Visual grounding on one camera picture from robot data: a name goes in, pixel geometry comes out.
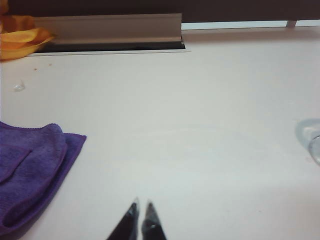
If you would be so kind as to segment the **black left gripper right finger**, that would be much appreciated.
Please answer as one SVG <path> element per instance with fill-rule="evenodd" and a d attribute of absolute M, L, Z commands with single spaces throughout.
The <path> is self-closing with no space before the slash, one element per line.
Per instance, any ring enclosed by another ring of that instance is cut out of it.
<path fill-rule="evenodd" d="M 157 210 L 152 201 L 147 203 L 144 220 L 141 226 L 143 240 L 166 240 Z"/>

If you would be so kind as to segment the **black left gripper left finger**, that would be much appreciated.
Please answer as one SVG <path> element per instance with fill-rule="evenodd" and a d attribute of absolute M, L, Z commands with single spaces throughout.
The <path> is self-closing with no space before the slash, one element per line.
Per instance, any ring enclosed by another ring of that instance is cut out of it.
<path fill-rule="evenodd" d="M 107 240 L 136 240 L 138 238 L 139 199 L 136 197 Z"/>

